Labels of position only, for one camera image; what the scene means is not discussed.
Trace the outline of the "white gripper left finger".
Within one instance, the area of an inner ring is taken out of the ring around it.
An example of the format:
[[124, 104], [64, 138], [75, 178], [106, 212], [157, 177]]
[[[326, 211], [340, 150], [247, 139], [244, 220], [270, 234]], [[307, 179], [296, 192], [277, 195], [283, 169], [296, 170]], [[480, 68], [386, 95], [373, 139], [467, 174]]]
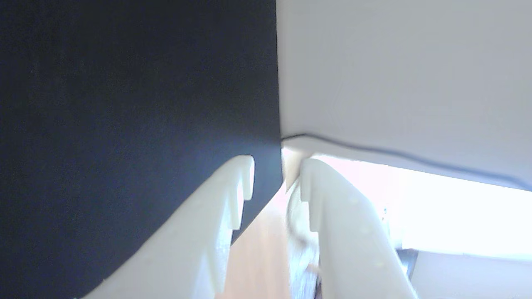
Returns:
[[254, 169], [251, 155], [226, 161], [86, 298], [213, 299], [222, 293]]

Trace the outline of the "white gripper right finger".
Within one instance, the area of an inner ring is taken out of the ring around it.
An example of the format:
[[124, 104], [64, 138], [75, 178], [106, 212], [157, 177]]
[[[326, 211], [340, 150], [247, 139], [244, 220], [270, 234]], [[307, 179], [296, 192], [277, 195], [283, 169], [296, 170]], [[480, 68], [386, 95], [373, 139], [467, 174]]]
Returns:
[[324, 299], [416, 299], [374, 204], [337, 170], [306, 159], [301, 200], [318, 234]]

